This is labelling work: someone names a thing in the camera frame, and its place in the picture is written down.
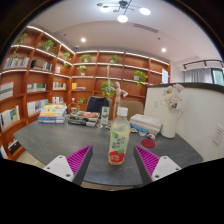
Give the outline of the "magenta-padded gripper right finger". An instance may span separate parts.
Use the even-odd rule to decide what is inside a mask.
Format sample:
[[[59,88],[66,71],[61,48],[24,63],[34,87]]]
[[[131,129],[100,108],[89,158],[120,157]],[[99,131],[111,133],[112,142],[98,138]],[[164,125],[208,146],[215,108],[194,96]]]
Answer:
[[[140,146],[134,147],[133,155],[144,185],[181,170],[168,156],[159,157]]]

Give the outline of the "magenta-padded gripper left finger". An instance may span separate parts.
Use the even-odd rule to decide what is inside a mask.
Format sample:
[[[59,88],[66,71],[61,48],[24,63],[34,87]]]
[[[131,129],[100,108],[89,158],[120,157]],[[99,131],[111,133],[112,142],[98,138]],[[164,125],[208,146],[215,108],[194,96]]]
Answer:
[[[69,156],[57,156],[44,167],[44,170],[76,185],[81,185],[92,155],[93,149],[89,145],[73,152]]]

